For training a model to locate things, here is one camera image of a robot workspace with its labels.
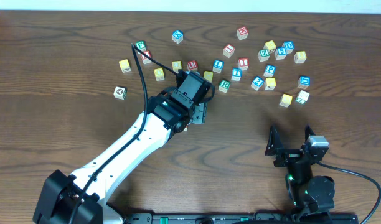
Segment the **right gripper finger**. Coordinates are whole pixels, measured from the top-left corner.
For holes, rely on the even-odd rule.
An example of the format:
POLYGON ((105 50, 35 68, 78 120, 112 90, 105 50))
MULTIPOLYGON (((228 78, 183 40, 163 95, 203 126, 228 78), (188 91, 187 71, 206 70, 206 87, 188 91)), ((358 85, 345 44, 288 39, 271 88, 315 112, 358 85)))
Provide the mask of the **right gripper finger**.
POLYGON ((315 133, 309 125, 305 127, 305 145, 312 146, 315 141, 315 133))
POLYGON ((275 126, 271 126, 265 156, 278 156, 283 151, 283 144, 275 126))

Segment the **green R block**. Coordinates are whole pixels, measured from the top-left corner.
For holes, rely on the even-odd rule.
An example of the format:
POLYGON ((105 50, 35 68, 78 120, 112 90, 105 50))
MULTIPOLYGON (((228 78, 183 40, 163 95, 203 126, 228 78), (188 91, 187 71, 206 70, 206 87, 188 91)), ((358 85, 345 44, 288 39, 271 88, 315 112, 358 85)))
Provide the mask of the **green R block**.
POLYGON ((219 83, 219 91, 226 93, 230 88, 231 83, 228 80, 222 79, 219 83))

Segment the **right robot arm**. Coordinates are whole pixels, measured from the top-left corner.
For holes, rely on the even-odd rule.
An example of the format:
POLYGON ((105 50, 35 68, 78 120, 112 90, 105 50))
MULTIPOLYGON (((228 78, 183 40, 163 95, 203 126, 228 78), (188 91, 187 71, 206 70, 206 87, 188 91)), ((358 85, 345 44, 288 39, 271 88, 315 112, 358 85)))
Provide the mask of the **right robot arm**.
POLYGON ((324 136, 316 135, 307 126, 305 142, 299 149, 286 149, 275 126, 270 128, 265 156, 274 157, 275 167, 286 167, 286 188, 295 209, 291 219, 300 222, 303 218, 320 213, 328 214, 334 208, 334 181, 331 177, 314 176, 311 166, 322 160, 329 149, 324 136))

